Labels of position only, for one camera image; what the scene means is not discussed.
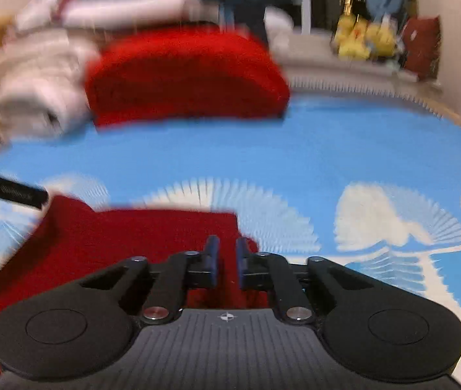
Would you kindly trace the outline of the dark red knit sweater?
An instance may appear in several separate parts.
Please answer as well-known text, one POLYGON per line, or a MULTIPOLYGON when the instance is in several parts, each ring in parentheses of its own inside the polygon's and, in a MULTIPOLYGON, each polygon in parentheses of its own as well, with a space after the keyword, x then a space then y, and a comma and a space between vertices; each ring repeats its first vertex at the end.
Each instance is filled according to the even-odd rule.
POLYGON ((233 212, 115 209, 95 211, 82 201, 55 197, 41 223, 0 269, 0 311, 25 298, 85 277, 133 256, 165 262, 178 252, 220 240, 217 286, 191 291, 190 308, 266 308, 264 292, 238 286, 233 212))

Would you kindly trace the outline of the pink white folded clothes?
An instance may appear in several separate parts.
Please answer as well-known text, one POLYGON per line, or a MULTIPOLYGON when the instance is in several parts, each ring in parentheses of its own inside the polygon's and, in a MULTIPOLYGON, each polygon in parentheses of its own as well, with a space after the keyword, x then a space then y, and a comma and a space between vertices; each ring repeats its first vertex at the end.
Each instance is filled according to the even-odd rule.
POLYGON ((15 16, 15 32, 41 27, 128 29, 177 20, 202 20, 202 0, 35 0, 15 16))

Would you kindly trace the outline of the white folded blanket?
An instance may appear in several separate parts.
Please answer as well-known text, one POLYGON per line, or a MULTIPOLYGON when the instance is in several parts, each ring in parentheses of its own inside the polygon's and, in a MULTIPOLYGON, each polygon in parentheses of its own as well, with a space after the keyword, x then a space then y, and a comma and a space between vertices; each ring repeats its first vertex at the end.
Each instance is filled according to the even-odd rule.
POLYGON ((35 32, 0 47, 0 124, 11 135, 57 137, 90 118, 86 69, 98 45, 63 29, 35 32))

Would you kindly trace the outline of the blue white patterned bed sheet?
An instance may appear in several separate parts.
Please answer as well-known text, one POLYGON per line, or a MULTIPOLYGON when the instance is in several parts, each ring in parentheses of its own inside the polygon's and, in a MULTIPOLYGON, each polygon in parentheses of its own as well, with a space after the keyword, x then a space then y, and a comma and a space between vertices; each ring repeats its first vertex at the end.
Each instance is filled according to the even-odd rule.
POLYGON ((461 126, 432 114, 302 95, 281 121, 89 126, 17 142, 0 175, 97 210, 231 211, 264 251, 327 257, 461 320, 461 126))

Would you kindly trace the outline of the bright red folded sweater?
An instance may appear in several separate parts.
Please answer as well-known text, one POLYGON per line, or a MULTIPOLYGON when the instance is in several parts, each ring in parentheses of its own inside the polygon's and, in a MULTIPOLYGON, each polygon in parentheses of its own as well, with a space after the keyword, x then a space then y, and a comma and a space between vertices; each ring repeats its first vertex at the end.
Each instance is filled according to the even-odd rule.
POLYGON ((209 26, 115 40, 88 65, 84 87, 98 128, 172 118, 279 118, 290 100, 262 42, 209 26))

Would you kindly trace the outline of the yellow plush toys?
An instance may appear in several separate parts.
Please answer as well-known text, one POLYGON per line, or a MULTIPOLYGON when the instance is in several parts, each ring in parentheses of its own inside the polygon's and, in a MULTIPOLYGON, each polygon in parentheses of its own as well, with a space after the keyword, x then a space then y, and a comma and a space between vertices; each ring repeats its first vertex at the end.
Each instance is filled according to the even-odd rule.
POLYGON ((394 20, 384 15, 380 22, 372 22, 352 14, 343 14, 339 17, 331 47, 343 59, 392 58, 398 49, 394 20))

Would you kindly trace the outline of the dark red cushion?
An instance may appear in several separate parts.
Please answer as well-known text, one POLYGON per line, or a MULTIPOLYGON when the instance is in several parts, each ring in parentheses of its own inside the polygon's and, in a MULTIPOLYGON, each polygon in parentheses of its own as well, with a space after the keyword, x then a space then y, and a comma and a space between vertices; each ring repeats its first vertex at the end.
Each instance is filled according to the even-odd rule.
POLYGON ((440 17, 409 18, 401 33, 405 47, 404 69, 419 80, 437 78, 440 63, 440 17))

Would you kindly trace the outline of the white plush toy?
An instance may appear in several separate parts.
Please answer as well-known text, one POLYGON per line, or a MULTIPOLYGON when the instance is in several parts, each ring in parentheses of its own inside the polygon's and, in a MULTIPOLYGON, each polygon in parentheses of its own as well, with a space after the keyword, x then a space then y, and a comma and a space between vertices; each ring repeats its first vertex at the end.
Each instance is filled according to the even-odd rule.
POLYGON ((277 62, 287 62, 292 52, 294 23, 290 15, 277 7, 269 6, 264 13, 264 26, 269 42, 269 52, 277 62))

